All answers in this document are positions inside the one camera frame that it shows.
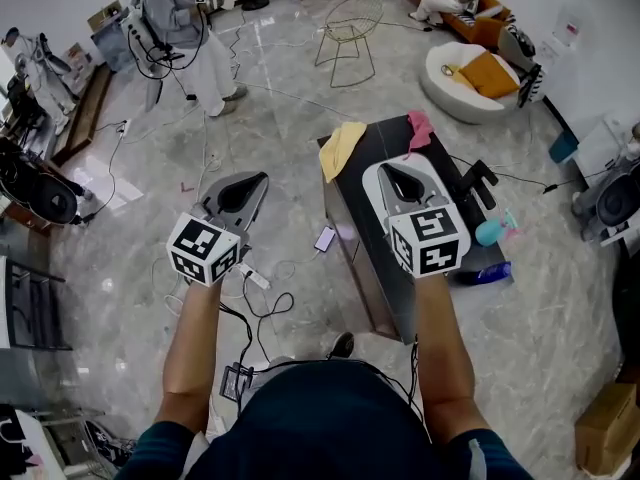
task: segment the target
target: forearm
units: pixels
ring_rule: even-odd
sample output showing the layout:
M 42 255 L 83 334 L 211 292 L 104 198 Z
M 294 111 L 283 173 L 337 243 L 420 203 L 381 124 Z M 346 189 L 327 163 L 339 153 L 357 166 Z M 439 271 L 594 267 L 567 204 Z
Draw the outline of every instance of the forearm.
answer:
M 473 399 L 473 366 L 442 274 L 415 280 L 418 375 L 425 405 Z
M 209 394 L 216 366 L 220 289 L 193 283 L 187 291 L 178 328 L 164 363 L 163 389 L 179 395 Z

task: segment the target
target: wire chair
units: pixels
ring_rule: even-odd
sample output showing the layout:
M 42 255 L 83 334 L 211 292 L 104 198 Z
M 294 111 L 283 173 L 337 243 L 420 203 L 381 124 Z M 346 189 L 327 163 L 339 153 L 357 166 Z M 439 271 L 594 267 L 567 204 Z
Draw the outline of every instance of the wire chair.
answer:
M 319 66 L 325 62 L 333 60 L 333 71 L 331 72 L 331 87 L 351 87 L 353 85 L 361 84 L 373 78 L 376 74 L 376 68 L 373 66 L 373 59 L 371 58 L 371 51 L 369 50 L 369 44 L 367 43 L 367 36 L 369 36 L 376 28 L 380 20 L 382 19 L 383 10 L 382 2 L 380 0 L 345 0 L 338 4 L 327 16 L 324 28 L 324 34 L 322 35 L 322 41 L 320 42 L 320 48 L 318 48 L 318 55 L 316 55 L 315 65 Z M 338 43 L 338 49 L 335 57 L 318 62 L 320 58 L 320 52 L 322 51 L 322 45 L 326 37 L 334 40 Z M 358 40 L 364 40 L 364 45 L 367 48 L 369 54 L 369 62 L 371 63 L 372 73 L 358 82 L 352 82 L 349 84 L 334 85 L 333 77 L 336 74 L 336 66 L 338 59 L 359 59 L 360 49 L 358 48 Z M 345 43 L 355 43 L 357 55 L 345 55 L 340 57 L 340 47 Z

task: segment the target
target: pink cloth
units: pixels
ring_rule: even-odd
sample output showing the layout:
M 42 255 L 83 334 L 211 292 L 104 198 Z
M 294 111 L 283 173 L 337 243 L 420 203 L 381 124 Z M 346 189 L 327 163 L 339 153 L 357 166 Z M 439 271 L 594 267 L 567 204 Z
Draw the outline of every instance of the pink cloth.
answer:
M 413 126 L 414 135 L 411 142 L 409 142 L 409 152 L 405 159 L 409 158 L 409 155 L 411 155 L 411 152 L 414 149 L 419 149 L 431 144 L 431 137 L 429 137 L 429 134 L 434 131 L 429 118 L 419 110 L 409 111 L 409 122 L 411 123 L 411 126 Z

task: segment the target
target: gray jacket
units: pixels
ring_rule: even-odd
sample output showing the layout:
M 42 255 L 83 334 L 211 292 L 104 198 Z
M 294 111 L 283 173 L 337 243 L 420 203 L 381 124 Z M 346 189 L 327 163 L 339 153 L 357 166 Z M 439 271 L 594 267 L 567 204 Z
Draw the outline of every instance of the gray jacket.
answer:
M 142 0 L 142 9 L 160 41 L 175 48 L 193 50 L 200 44 L 203 33 L 200 18 L 190 13 L 195 4 L 196 0 Z M 208 37 L 205 24 L 202 44 Z

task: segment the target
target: floor lamp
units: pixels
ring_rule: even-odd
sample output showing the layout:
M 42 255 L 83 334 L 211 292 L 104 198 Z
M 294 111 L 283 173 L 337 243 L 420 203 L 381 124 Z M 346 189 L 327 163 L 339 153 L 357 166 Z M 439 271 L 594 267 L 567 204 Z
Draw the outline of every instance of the floor lamp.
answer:
M 269 0 L 247 0 L 242 4 L 243 11 L 256 11 L 269 5 Z

